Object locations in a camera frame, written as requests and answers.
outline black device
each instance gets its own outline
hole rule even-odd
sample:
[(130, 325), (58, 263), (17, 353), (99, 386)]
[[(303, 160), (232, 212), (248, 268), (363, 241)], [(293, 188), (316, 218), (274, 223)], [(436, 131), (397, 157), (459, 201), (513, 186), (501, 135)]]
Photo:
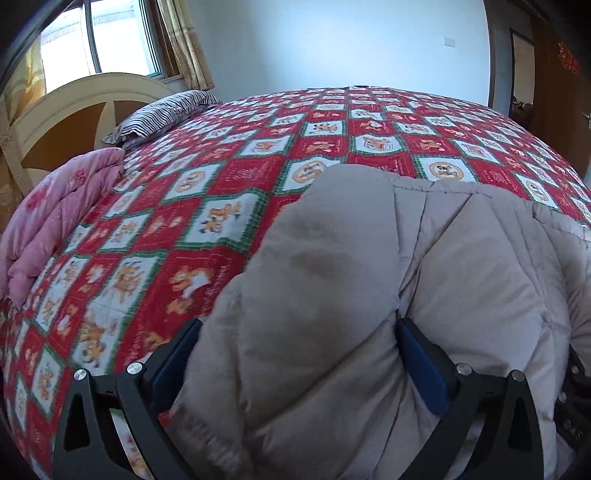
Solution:
[[(145, 364), (127, 372), (74, 376), (62, 409), (54, 450), (56, 480), (136, 480), (110, 415), (121, 409), (156, 480), (197, 480), (175, 449), (157, 416), (170, 409), (183, 383), (184, 369), (202, 323), (189, 321)], [(405, 369), (431, 412), (441, 422), (401, 480), (443, 480), (477, 414), (486, 420), (460, 480), (542, 480), (544, 462), (534, 402), (525, 375), (507, 377), (455, 365), (410, 320), (397, 321), (395, 335)], [(561, 480), (590, 478), (591, 379), (574, 350), (556, 406), (557, 430), (578, 451)]]

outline brown wooden door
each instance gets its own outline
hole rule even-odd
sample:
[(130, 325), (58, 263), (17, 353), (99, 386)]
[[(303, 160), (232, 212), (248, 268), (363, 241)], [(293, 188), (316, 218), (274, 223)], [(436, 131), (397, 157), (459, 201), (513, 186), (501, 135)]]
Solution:
[(591, 82), (546, 22), (532, 17), (535, 48), (534, 111), (530, 131), (584, 177), (591, 159)]

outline red paper cutout decoration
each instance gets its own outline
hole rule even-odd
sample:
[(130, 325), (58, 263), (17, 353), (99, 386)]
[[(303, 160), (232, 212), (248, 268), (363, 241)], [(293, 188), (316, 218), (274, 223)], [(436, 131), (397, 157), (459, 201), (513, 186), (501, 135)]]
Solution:
[(573, 53), (567, 48), (566, 43), (562, 41), (558, 46), (560, 47), (558, 58), (562, 62), (562, 66), (566, 70), (577, 73), (579, 71), (579, 62), (573, 57)]

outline down jacket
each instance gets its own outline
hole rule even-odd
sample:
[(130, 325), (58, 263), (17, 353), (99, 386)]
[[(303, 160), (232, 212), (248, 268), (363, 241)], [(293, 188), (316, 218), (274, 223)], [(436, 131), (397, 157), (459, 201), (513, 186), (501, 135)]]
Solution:
[(438, 422), (398, 353), (409, 316), (455, 363), (525, 372), (555, 478), (569, 343), (591, 368), (590, 245), (575, 220), (497, 187), (331, 167), (219, 296), (171, 437), (202, 478), (398, 478)]

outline curved headboard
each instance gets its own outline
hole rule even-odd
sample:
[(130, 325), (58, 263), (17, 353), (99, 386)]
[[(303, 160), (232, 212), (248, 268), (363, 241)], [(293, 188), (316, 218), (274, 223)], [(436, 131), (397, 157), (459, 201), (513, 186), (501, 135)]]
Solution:
[(158, 80), (101, 73), (42, 97), (14, 122), (7, 162), (30, 188), (69, 159), (105, 146), (101, 139), (137, 109), (174, 93)]

